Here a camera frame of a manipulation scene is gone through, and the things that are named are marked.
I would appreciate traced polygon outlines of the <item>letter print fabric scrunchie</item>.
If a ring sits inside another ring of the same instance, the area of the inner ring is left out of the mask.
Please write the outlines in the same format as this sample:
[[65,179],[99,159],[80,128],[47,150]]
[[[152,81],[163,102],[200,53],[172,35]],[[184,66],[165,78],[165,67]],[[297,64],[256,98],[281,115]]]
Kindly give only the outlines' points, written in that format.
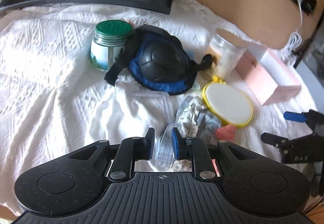
[[176,113],[176,126],[183,137],[209,141],[222,122],[199,97],[187,96]]

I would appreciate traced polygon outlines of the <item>coral knitted cloth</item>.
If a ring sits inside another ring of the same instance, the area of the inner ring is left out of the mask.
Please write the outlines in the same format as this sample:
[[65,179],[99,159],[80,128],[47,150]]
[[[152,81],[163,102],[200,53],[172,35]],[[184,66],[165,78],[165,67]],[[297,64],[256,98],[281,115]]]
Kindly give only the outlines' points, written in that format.
[[233,141],[235,134],[236,134],[236,126],[235,125],[226,125],[223,127],[220,127],[216,129],[215,131],[215,137],[218,140],[227,140],[227,141]]

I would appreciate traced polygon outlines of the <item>clear plastic packaging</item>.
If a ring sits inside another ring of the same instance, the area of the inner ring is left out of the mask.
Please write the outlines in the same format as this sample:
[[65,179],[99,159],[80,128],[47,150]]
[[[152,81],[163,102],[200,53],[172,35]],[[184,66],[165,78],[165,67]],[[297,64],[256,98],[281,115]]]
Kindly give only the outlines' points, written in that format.
[[178,101],[181,97],[171,96],[166,92],[146,90],[134,92],[133,98],[146,111],[146,114],[142,114],[141,117],[145,117],[148,126],[155,129],[153,157],[149,164],[155,171],[169,171],[175,161],[171,127],[176,124]]

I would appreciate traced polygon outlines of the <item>pink open gift box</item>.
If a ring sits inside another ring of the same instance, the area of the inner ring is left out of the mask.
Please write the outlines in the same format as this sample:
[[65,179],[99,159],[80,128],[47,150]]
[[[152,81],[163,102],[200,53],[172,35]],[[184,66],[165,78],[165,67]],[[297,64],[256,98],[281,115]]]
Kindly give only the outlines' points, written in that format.
[[263,106],[288,101],[301,89],[292,71],[264,45],[247,42],[236,71]]

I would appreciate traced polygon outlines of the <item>white textured table cloth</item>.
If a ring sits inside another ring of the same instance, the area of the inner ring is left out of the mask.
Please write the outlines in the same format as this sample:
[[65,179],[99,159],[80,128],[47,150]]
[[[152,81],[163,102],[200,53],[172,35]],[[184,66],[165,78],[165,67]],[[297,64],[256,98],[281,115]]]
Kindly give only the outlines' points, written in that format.
[[14,183],[26,170],[97,140],[120,143],[149,128],[133,98],[140,85],[123,72],[116,86],[90,63],[94,27],[107,19],[149,24],[178,37],[200,61],[216,28],[249,36],[195,0],[170,14],[114,5],[26,7],[1,15],[1,205],[21,209]]

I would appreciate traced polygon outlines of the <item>black blue knee pad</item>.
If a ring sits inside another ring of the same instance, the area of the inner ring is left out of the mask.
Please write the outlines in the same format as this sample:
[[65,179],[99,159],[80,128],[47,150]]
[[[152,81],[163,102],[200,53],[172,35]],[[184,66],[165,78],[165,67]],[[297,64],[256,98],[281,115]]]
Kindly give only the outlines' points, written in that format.
[[143,25],[132,31],[125,48],[106,73],[104,80],[114,86],[127,68],[139,84],[152,91],[180,95],[192,88],[199,71],[212,65],[212,55],[201,63],[190,59],[181,41],[159,27]]

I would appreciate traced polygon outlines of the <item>clear jar beige lid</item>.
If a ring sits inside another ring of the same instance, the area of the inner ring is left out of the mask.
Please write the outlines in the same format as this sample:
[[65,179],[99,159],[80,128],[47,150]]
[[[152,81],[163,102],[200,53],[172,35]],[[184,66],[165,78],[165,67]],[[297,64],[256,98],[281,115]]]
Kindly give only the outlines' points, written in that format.
[[227,30],[217,28],[207,49],[213,56],[212,75],[225,80],[235,69],[246,48],[246,41]]

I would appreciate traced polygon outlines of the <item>green lid glass jar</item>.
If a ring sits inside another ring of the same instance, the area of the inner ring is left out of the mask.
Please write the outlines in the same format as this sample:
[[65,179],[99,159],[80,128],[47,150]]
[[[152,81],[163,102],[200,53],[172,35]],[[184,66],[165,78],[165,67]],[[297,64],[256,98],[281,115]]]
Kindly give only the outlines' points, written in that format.
[[122,20],[105,20],[96,25],[91,42],[90,60],[101,70],[108,71],[133,32],[133,26]]

